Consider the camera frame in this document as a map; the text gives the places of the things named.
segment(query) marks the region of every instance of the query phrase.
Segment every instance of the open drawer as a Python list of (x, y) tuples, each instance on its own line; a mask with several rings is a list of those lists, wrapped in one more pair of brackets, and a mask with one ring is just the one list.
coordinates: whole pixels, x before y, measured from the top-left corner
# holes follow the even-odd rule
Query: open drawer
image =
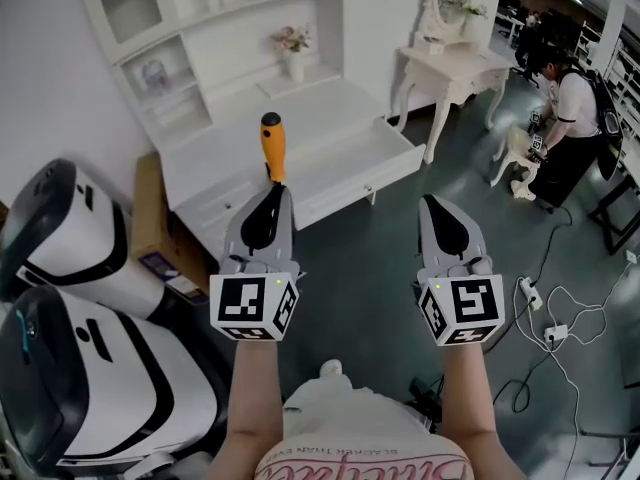
[(415, 147), (381, 118), (312, 158), (287, 164), (297, 229), (372, 195), (417, 171), (424, 145)]

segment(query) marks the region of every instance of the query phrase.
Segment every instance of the cardboard box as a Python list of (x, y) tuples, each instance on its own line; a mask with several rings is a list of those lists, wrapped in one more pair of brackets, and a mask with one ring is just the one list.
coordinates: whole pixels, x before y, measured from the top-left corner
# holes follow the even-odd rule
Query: cardboard box
[(209, 303), (210, 257), (169, 211), (158, 153), (140, 157), (136, 165), (131, 254), (191, 304)]

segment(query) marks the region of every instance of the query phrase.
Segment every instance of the white t-shirt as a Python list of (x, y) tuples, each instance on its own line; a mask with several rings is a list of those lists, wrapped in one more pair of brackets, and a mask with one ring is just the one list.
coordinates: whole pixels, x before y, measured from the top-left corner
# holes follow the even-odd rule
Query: white t-shirt
[(285, 413), (285, 439), (260, 461), (255, 480), (473, 480), (467, 456), (429, 434), (408, 408), (368, 390), (326, 397)]
[(549, 83), (549, 99), (558, 121), (572, 123), (567, 137), (592, 137), (599, 133), (598, 107), (593, 89), (578, 73), (566, 75), (560, 87)]

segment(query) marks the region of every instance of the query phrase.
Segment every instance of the table leg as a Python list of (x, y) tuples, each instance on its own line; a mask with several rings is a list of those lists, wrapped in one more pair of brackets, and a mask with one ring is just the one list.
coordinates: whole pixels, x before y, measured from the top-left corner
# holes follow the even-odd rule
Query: table leg
[(495, 178), (493, 178), (491, 180), (491, 186), (495, 187), (498, 182), (500, 181), (500, 178), (502, 178), (502, 175), (504, 174), (504, 171), (507, 169), (507, 166), (513, 162), (513, 158), (511, 158), (511, 155), (509, 153), (507, 153), (507, 155), (502, 159), (502, 163), (500, 164), (500, 169), (498, 169), (498, 174), (496, 174)]
[(509, 46), (511, 46), (511, 41), (513, 41), (513, 36), (515, 35), (515, 33), (516, 33), (516, 24), (512, 23), (511, 24), (511, 32), (509, 32), (509, 39), (507, 39), (507, 44)]
[(400, 102), (400, 119), (396, 125), (396, 130), (402, 132), (407, 125), (407, 116), (409, 114), (409, 94), (415, 82), (409, 75), (404, 75), (404, 80), (398, 89), (398, 101)]
[(433, 152), (436, 149), (440, 132), (444, 127), (444, 123), (447, 121), (449, 115), (449, 109), (451, 108), (451, 101), (448, 99), (448, 94), (438, 98), (436, 102), (436, 115), (433, 118), (433, 125), (431, 125), (431, 133), (429, 133), (429, 140), (427, 141), (427, 149), (424, 152), (424, 162), (430, 164), (433, 162)]
[(538, 174), (538, 167), (529, 167), (529, 172), (527, 173), (527, 177), (522, 180), (522, 185), (520, 186), (520, 188), (522, 189), (529, 189), (529, 185), (531, 184), (531, 182), (533, 180), (536, 179), (536, 175)]
[(498, 149), (498, 151), (496, 151), (496, 154), (493, 155), (493, 161), (497, 162), (498, 160), (500, 160), (500, 157), (502, 156), (502, 153), (504, 153), (504, 148), (507, 145), (507, 134), (504, 134), (504, 137), (502, 137), (502, 140), (500, 141), (500, 148)]
[(502, 97), (504, 96), (504, 88), (507, 85), (507, 75), (508, 72), (502, 77), (500, 87), (498, 87), (498, 89), (496, 90), (496, 93), (493, 96), (493, 100), (491, 101), (491, 105), (489, 105), (489, 110), (487, 110), (487, 117), (484, 121), (484, 125), (487, 130), (491, 130), (491, 128), (493, 128), (493, 113), (498, 108), (498, 105), (500, 105)]

